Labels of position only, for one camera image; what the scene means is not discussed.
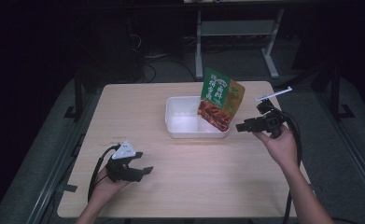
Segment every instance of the snack bag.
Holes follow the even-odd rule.
[[[231,78],[210,68],[205,68],[201,102],[197,114],[221,132],[229,124],[243,101],[246,89]]]

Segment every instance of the person's left hand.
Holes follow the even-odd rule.
[[[129,185],[130,181],[118,180],[113,182],[106,176],[106,168],[104,167],[95,179],[96,186],[92,192],[91,200],[97,201],[104,206],[112,199],[121,189]]]

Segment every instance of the white plastic container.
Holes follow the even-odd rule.
[[[221,132],[197,115],[200,96],[177,96],[167,100],[165,123],[173,138],[223,138]]]

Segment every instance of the wooden table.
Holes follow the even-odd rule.
[[[128,139],[144,152],[130,167],[154,169],[118,194],[101,217],[282,217],[286,179],[262,142],[235,128],[260,116],[254,98],[273,89],[268,82],[239,83],[246,88],[245,98],[221,139],[174,139],[166,128],[167,99],[200,95],[203,83],[106,86],[68,182],[77,190],[64,192],[59,216],[79,216],[98,158]],[[272,102],[279,107],[275,98]],[[302,171],[308,179],[304,167]],[[296,216],[294,208],[290,214]]]

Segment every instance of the white metal rack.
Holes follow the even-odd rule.
[[[210,35],[269,35],[270,41],[261,50],[264,61],[269,68],[270,76],[278,78],[271,52],[278,33],[284,9],[278,10],[275,20],[257,21],[202,21],[202,12],[197,16],[197,49],[196,49],[196,77],[203,78],[202,36]]]

